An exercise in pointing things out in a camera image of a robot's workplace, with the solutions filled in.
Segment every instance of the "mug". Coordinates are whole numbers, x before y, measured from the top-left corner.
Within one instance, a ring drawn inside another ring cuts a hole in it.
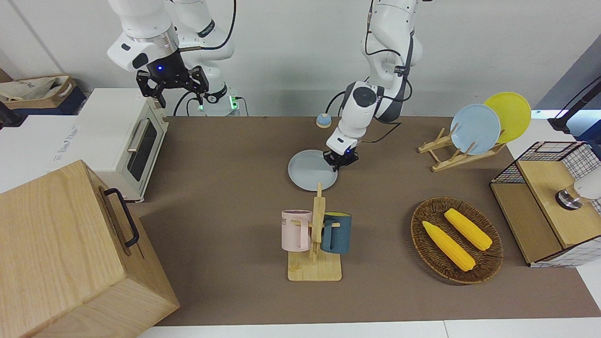
[[[328,253],[344,254],[350,247],[350,214],[345,212],[326,212],[322,230],[321,249]]]
[[[313,213],[309,210],[282,211],[282,249],[286,251],[307,251],[311,247],[309,222]]]

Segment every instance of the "yellow plate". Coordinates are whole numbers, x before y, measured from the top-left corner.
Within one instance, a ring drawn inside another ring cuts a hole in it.
[[[505,130],[499,136],[498,143],[515,140],[522,136],[530,125],[532,109],[520,94],[510,91],[498,93],[484,101],[484,105],[495,111],[501,122],[501,130]]]

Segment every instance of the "brown tabletop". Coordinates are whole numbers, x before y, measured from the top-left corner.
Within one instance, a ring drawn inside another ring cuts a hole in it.
[[[526,266],[489,188],[511,161],[507,149],[440,173],[416,147],[450,118],[402,117],[396,131],[358,147],[360,160],[324,191],[326,210],[353,215],[339,282],[290,282],[280,211],[311,209],[314,194],[288,178],[290,158],[326,150],[333,131],[314,118],[170,120],[146,192],[131,204],[182,307],[158,325],[237,325],[442,319],[568,318],[601,313],[577,270]],[[389,126],[373,122],[365,139]],[[452,150],[437,150],[441,158]],[[481,210],[505,250],[500,271],[469,286],[423,264],[409,234],[413,210],[449,196]]]

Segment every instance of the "woven tray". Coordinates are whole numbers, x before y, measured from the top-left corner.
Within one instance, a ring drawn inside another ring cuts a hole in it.
[[[488,250],[476,249],[447,221],[444,213],[449,208],[455,208],[464,214],[490,236],[492,245]],[[428,221],[440,227],[459,243],[476,261],[475,268],[468,272],[459,269],[430,239],[422,221]],[[429,267],[441,276],[457,283],[474,284],[485,281],[499,271],[503,262],[503,246],[495,227],[478,209],[455,198],[436,197],[421,203],[411,218],[411,238],[417,252]]]

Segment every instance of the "oven window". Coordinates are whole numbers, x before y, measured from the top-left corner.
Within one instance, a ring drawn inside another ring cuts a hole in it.
[[[144,168],[146,168],[146,163],[150,157],[150,152],[152,151],[152,146],[156,140],[156,135],[156,129],[152,123],[149,123],[148,129],[146,129],[146,133],[144,134],[138,152],[132,153],[129,158],[129,163],[127,163],[127,170],[129,170],[133,178],[135,178],[138,182],[140,182]]]

